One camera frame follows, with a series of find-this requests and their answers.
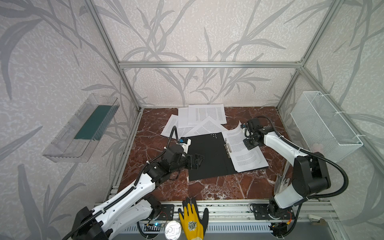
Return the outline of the black folder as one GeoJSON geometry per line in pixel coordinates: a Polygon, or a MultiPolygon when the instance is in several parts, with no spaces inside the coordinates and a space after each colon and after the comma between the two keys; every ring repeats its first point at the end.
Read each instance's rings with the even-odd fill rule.
{"type": "Polygon", "coordinates": [[[238,173],[224,148],[222,133],[191,137],[188,153],[204,156],[204,161],[197,170],[189,170],[189,180],[197,181],[238,173]]]}

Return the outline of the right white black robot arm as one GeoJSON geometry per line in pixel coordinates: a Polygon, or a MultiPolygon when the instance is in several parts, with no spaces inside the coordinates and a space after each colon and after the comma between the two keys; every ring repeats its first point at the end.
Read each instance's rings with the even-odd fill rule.
{"type": "Polygon", "coordinates": [[[289,208],[299,206],[308,200],[335,197],[347,190],[349,177],[342,167],[319,152],[313,153],[292,143],[281,135],[274,125],[262,126],[259,119],[271,122],[266,116],[258,116],[241,125],[245,134],[243,142],[247,149],[269,147],[293,167],[291,183],[269,201],[267,212],[271,218],[279,219],[289,208]],[[332,193],[321,194],[320,192],[332,185],[328,165],[341,173],[343,184],[332,193]]]}

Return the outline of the printed paper sheet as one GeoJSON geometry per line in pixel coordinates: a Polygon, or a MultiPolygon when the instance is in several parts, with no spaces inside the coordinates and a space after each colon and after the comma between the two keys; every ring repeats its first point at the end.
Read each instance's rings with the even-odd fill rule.
{"type": "Polygon", "coordinates": [[[235,129],[222,132],[223,138],[228,139],[228,143],[231,146],[232,153],[247,149],[243,143],[245,136],[241,125],[241,122],[239,122],[238,126],[235,129]]]}
{"type": "Polygon", "coordinates": [[[238,173],[269,167],[260,147],[256,147],[252,150],[244,149],[239,152],[230,153],[230,156],[234,168],[238,173]]]}

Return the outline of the printed paper top back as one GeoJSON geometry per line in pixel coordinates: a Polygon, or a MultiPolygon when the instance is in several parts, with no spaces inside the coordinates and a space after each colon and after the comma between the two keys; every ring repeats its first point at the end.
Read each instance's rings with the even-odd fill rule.
{"type": "Polygon", "coordinates": [[[220,124],[226,124],[227,119],[224,105],[190,105],[188,107],[189,125],[197,125],[208,117],[211,117],[220,124]]]}

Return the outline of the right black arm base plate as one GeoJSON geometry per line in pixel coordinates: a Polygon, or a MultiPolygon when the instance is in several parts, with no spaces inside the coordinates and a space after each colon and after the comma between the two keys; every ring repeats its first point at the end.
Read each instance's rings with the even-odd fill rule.
{"type": "Polygon", "coordinates": [[[292,221],[296,219],[294,210],[287,208],[273,212],[269,204],[250,204],[250,210],[254,214],[255,220],[276,220],[276,221],[292,221]]]}

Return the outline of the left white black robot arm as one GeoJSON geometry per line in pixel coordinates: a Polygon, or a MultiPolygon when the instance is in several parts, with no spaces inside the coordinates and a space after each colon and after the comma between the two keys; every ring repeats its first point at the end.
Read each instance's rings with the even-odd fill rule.
{"type": "Polygon", "coordinates": [[[72,230],[65,240],[112,240],[130,225],[156,217],[161,203],[151,195],[158,186],[170,179],[174,172],[197,170],[204,156],[189,154],[191,139],[176,138],[164,150],[147,161],[136,179],[114,197],[89,209],[81,209],[72,230]]]}

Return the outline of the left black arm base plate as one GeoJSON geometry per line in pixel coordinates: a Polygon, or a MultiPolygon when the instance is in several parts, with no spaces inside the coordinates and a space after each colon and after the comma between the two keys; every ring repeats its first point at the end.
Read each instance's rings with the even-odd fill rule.
{"type": "Polygon", "coordinates": [[[165,204],[157,206],[149,216],[149,220],[172,221],[174,219],[175,205],[165,204]]]}

